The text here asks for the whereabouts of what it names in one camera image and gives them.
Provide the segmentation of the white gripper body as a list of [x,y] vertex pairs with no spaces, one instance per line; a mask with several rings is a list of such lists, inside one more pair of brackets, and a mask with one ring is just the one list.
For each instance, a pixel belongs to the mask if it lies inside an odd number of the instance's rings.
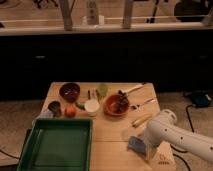
[[145,153],[143,154],[145,160],[146,161],[152,160],[157,152],[159,143],[154,140],[151,134],[146,132],[142,133],[139,136],[139,139],[143,141],[145,147]]

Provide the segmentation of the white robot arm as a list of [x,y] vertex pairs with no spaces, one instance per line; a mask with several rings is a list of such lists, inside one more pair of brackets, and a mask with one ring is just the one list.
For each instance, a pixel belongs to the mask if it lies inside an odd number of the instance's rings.
[[140,137],[144,158],[152,159],[160,144],[166,141],[213,163],[213,138],[179,128],[176,123],[177,116],[169,109],[161,110],[147,122]]

